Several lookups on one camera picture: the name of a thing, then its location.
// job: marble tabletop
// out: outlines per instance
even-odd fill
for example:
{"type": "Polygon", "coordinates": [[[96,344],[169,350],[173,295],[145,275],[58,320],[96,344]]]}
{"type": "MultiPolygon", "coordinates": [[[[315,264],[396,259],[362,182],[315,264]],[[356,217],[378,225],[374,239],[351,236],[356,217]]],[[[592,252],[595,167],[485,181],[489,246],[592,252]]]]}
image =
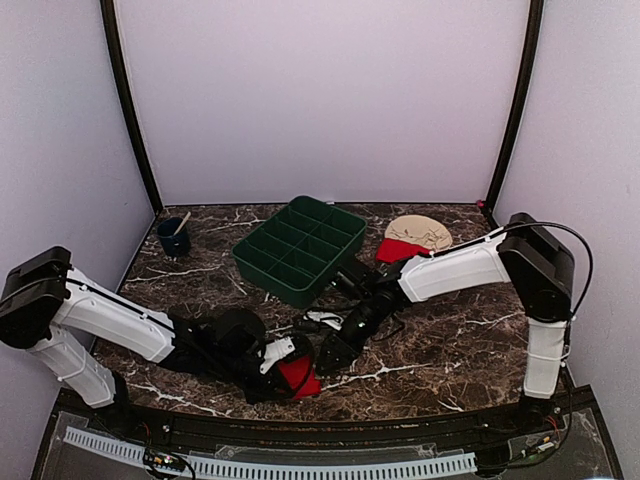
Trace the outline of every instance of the marble tabletop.
{"type": "MultiPolygon", "coordinates": [[[[389,222],[406,214],[443,223],[454,245],[488,231],[473,205],[341,204],[369,222],[358,257],[375,265],[389,222]]],[[[170,207],[159,221],[191,212],[188,257],[166,257],[152,229],[121,294],[148,308],[187,319],[217,316],[234,306],[254,310],[272,337],[300,314],[244,281],[231,248],[282,205],[170,207]]],[[[338,295],[327,291],[327,298],[338,295]]],[[[433,298],[399,314],[406,328],[369,342],[351,369],[322,378],[313,398],[249,405],[232,385],[163,370],[122,347],[99,340],[96,358],[124,376],[135,404],[228,418],[362,421],[477,410],[514,403],[526,366],[527,324],[510,284],[475,287],[433,298]]],[[[391,331],[391,322],[380,335],[391,331]]]]}

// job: red cloth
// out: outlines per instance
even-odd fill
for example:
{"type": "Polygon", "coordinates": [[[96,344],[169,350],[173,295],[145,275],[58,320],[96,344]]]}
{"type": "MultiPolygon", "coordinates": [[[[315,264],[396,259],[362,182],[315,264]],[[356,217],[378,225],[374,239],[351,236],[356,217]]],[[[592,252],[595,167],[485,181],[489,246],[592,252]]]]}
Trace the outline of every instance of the red cloth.
{"type": "MultiPolygon", "coordinates": [[[[280,369],[280,372],[282,372],[282,375],[284,375],[284,378],[287,379],[287,382],[289,382],[291,388],[295,390],[300,386],[300,382],[304,380],[304,376],[309,370],[310,363],[311,358],[307,355],[294,360],[291,363],[278,362],[278,368],[280,369]]],[[[298,393],[296,393],[296,396],[293,397],[293,399],[298,400],[299,398],[307,397],[309,395],[317,395],[321,390],[322,384],[320,383],[320,380],[316,380],[316,374],[311,370],[306,383],[300,390],[298,390],[298,393]]]]}
{"type": "Polygon", "coordinates": [[[405,258],[411,258],[418,253],[429,253],[429,250],[414,243],[385,238],[378,249],[376,260],[384,263],[393,263],[405,258]]]}

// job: dark mug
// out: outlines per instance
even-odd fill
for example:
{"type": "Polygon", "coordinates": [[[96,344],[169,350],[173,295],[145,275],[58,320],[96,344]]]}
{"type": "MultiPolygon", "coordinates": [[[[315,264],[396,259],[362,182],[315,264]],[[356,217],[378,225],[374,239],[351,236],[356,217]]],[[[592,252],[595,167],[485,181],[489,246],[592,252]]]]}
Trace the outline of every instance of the dark mug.
{"type": "Polygon", "coordinates": [[[186,225],[182,227],[177,235],[173,234],[181,222],[181,218],[170,218],[158,225],[158,230],[156,231],[164,253],[170,257],[184,257],[191,250],[191,241],[189,240],[189,232],[186,225]]]}

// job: green bin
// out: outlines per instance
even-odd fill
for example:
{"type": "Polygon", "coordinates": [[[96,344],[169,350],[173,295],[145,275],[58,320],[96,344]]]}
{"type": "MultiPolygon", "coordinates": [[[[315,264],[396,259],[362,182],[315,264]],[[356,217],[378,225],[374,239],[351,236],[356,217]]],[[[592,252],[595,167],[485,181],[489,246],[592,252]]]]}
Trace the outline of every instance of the green bin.
{"type": "Polygon", "coordinates": [[[320,296],[362,247],[367,222],[315,198],[293,199],[233,247],[240,275],[296,308],[320,296]]]}

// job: black frame post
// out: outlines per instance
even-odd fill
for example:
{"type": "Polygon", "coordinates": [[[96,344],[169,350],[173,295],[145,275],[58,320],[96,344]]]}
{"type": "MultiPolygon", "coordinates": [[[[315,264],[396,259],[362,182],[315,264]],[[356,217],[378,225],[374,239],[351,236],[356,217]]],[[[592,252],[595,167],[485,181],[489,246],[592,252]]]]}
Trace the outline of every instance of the black frame post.
{"type": "Polygon", "coordinates": [[[147,191],[147,196],[151,202],[151,206],[156,214],[162,211],[163,204],[160,198],[158,186],[153,178],[149,157],[144,147],[138,117],[133,106],[133,97],[129,88],[127,79],[127,71],[124,64],[124,56],[122,54],[122,45],[120,44],[120,34],[118,33],[118,23],[116,21],[116,11],[113,0],[100,0],[102,9],[102,22],[104,23],[104,32],[107,38],[107,48],[109,49],[109,58],[111,59],[111,69],[113,70],[113,78],[116,82],[118,96],[120,97],[120,106],[124,121],[127,124],[129,139],[133,147],[133,153],[138,163],[138,169],[147,191]]]}
{"type": "Polygon", "coordinates": [[[518,129],[524,112],[524,105],[527,100],[527,92],[529,91],[529,83],[531,82],[531,73],[533,72],[533,63],[536,57],[536,49],[538,47],[538,37],[540,36],[540,27],[542,25],[542,10],[544,0],[531,0],[529,6],[529,20],[527,22],[527,32],[524,39],[524,47],[522,49],[522,58],[520,60],[520,70],[518,71],[518,80],[513,94],[513,102],[511,103],[511,111],[507,120],[507,128],[502,139],[502,146],[496,162],[496,168],[493,172],[491,185],[487,192],[486,199],[479,202],[482,213],[487,217],[489,223],[495,224],[493,219],[493,210],[498,202],[500,190],[507,175],[509,161],[513,154],[513,147],[518,136],[518,129]]]}

